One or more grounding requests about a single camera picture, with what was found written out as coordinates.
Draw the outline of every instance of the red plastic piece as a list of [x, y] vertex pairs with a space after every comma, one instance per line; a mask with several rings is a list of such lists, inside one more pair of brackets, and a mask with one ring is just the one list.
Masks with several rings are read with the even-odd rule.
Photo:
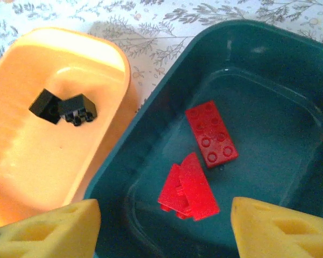
[[220, 212], [195, 153], [191, 153], [183, 160], [179, 172], [179, 180], [189, 202], [194, 221]]
[[172, 166], [158, 203], [166, 212], [175, 210], [180, 219], [193, 217], [198, 221], [220, 212], [195, 153], [180, 166]]
[[186, 117], [208, 168], [238, 157], [238, 152], [214, 101], [186, 110]]

